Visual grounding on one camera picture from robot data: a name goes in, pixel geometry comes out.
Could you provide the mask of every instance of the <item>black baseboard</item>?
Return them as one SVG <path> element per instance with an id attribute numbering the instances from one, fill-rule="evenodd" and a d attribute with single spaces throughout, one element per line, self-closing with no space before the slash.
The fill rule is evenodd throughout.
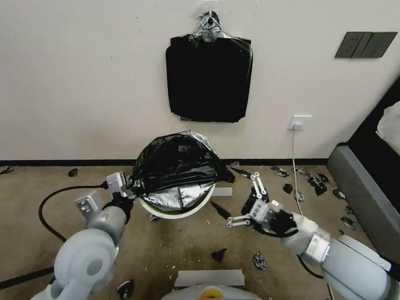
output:
<path id="1" fill-rule="evenodd" d="M 224 163 L 231 164 L 238 161 L 240 165 L 273 166 L 291 165 L 291 159 L 222 159 Z M 84 167 L 84 166 L 134 166 L 136 160 L 0 160 L 0 166 L 14 167 Z M 297 165 L 326 165 L 327 158 L 298 158 Z"/>

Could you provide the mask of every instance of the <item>black debris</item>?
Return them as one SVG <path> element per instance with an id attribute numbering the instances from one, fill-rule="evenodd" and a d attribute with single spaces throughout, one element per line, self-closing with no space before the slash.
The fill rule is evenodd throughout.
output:
<path id="1" fill-rule="evenodd" d="M 211 205 L 214 206 L 214 208 L 217 210 L 217 213 L 223 217 L 225 220 L 227 220 L 229 217 L 232 217 L 231 213 L 228 212 L 226 209 L 222 208 L 219 206 L 217 203 L 214 201 L 210 201 Z"/>
<path id="2" fill-rule="evenodd" d="M 300 193 L 299 191 L 297 191 L 297 194 L 299 195 L 299 202 L 304 202 L 304 200 L 305 200 L 304 195 L 302 193 Z M 293 197 L 297 201 L 296 193 L 293 193 Z"/>
<path id="3" fill-rule="evenodd" d="M 345 199 L 346 199 L 345 194 L 343 194 L 343 192 L 342 192 L 341 190 L 336 189 L 336 190 L 333 190 L 332 192 L 333 192 L 333 194 L 335 195 L 335 197 L 336 197 L 337 199 L 342 199 L 342 200 L 345 200 Z"/>
<path id="4" fill-rule="evenodd" d="M 267 269 L 267 263 L 265 262 L 265 259 L 260 252 L 257 252 L 253 255 L 253 264 L 257 269 L 261 271 Z"/>
<path id="5" fill-rule="evenodd" d="M 351 230 L 355 230 L 355 226 L 354 226 L 355 222 L 352 219 L 349 219 L 348 217 L 341 217 L 340 219 Z"/>
<path id="6" fill-rule="evenodd" d="M 8 173 L 11 173 L 12 171 L 14 171 L 14 168 L 8 166 L 8 167 L 6 167 L 3 171 L 0 172 L 0 175 L 8 174 Z"/>
<path id="7" fill-rule="evenodd" d="M 244 171 L 241 169 L 236 169 L 234 167 L 230 167 L 232 170 L 234 170 L 236 173 L 239 173 L 240 175 L 242 175 L 243 177 L 246 177 L 247 179 L 250 179 L 250 176 L 252 175 L 250 172 L 248 171 Z"/>
<path id="8" fill-rule="evenodd" d="M 135 284 L 133 279 L 127 280 L 117 287 L 118 296 L 120 299 L 129 298 L 132 295 L 134 288 Z"/>
<path id="9" fill-rule="evenodd" d="M 305 178 L 307 179 L 307 182 L 314 187 L 317 196 L 322 195 L 328 190 L 326 188 L 326 185 L 323 182 L 321 182 L 318 178 L 316 178 L 314 175 L 306 173 Z"/>
<path id="10" fill-rule="evenodd" d="M 159 219 L 160 219 L 160 217 L 157 217 L 156 215 L 150 214 L 150 217 L 149 217 L 149 221 L 150 222 L 157 221 Z"/>
<path id="11" fill-rule="evenodd" d="M 75 177 L 76 175 L 78 175 L 78 169 L 74 168 L 68 171 L 68 177 Z"/>
<path id="12" fill-rule="evenodd" d="M 287 177 L 287 176 L 289 176 L 289 174 L 288 174 L 284 169 L 281 169 L 281 168 L 279 168 L 279 167 L 277 167 L 277 166 L 271 167 L 271 170 L 273 170 L 273 171 L 275 171 L 276 173 L 278 173 L 278 175 L 279 175 L 280 177 Z"/>
<path id="13" fill-rule="evenodd" d="M 223 249 L 221 249 L 219 251 L 213 252 L 213 253 L 211 253 L 211 257 L 214 258 L 218 262 L 222 262 L 222 259 L 224 258 L 225 251 L 227 249 L 228 248 L 223 248 Z"/>
<path id="14" fill-rule="evenodd" d="M 354 211 L 349 205 L 346 205 L 345 211 L 348 215 L 354 215 Z"/>
<path id="15" fill-rule="evenodd" d="M 286 193 L 291 194 L 291 192 L 293 191 L 293 185 L 291 185 L 290 183 L 285 183 L 283 186 L 283 190 Z"/>
<path id="16" fill-rule="evenodd" d="M 234 168 L 239 168 L 239 167 L 240 167 L 240 162 L 234 161 L 234 162 L 231 163 L 229 166 L 230 166 L 230 167 L 234 167 Z"/>
<path id="17" fill-rule="evenodd" d="M 323 175 L 323 174 L 321 174 L 321 173 L 318 173 L 318 177 L 319 177 L 320 180 L 321 180 L 322 182 L 324 182 L 324 183 L 329 182 L 328 177 L 326 177 L 325 175 Z"/>
<path id="18" fill-rule="evenodd" d="M 305 169 L 304 168 L 296 168 L 296 175 L 301 175 L 305 174 Z"/>

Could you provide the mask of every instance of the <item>silver tape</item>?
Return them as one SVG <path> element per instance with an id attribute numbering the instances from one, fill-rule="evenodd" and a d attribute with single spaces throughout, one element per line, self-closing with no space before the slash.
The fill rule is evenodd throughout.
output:
<path id="1" fill-rule="evenodd" d="M 215 153 L 214 149 L 211 147 L 210 142 L 208 141 L 208 139 L 205 135 L 201 135 L 201 134 L 191 131 L 191 130 L 182 131 L 179 134 L 188 135 L 188 136 L 193 137 L 194 139 L 197 139 L 199 142 L 203 143 L 204 146 L 206 146 L 210 151 L 213 151 Z"/>
<path id="2" fill-rule="evenodd" d="M 193 38 L 201 37 L 206 42 L 214 42 L 217 38 L 234 38 L 221 29 L 218 14 L 212 10 L 201 15 L 200 27 L 192 34 Z"/>
<path id="3" fill-rule="evenodd" d="M 186 185 L 151 193 L 142 199 L 162 211 L 177 211 L 193 206 L 208 193 L 214 183 L 203 185 Z"/>

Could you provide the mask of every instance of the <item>gray switch panel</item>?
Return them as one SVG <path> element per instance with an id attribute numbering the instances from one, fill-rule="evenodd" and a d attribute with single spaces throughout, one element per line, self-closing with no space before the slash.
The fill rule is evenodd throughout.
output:
<path id="1" fill-rule="evenodd" d="M 348 32 L 343 38 L 336 58 L 380 58 L 397 32 Z"/>
<path id="2" fill-rule="evenodd" d="M 337 50 L 336 52 L 335 57 L 350 58 L 357 48 L 359 42 L 361 41 L 363 35 L 364 32 L 347 32 L 345 37 L 343 38 L 339 50 Z"/>

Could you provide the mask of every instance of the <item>black plastic sheet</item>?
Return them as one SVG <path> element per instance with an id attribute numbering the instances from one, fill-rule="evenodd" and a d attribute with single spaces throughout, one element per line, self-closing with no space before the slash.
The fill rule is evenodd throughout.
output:
<path id="1" fill-rule="evenodd" d="M 171 112 L 198 122 L 232 123 L 246 115 L 253 67 L 249 39 L 225 33 L 209 11 L 195 33 L 170 43 L 165 56 Z"/>
<path id="2" fill-rule="evenodd" d="M 219 157 L 198 139 L 175 133 L 154 139 L 136 160 L 132 179 L 143 193 L 185 185 L 235 181 Z"/>

